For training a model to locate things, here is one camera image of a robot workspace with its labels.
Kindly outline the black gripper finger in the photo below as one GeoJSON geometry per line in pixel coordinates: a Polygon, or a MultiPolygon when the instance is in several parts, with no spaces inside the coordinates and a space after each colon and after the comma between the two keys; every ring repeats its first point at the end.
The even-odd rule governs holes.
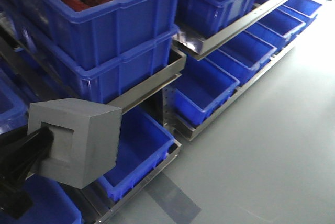
{"type": "Polygon", "coordinates": [[[28,133],[22,126],[1,134],[1,190],[19,190],[32,166],[49,152],[53,138],[48,127],[28,133]]]}
{"type": "Polygon", "coordinates": [[[20,218],[31,206],[29,195],[22,190],[29,167],[24,157],[24,139],[28,126],[1,134],[1,212],[20,218]]]}

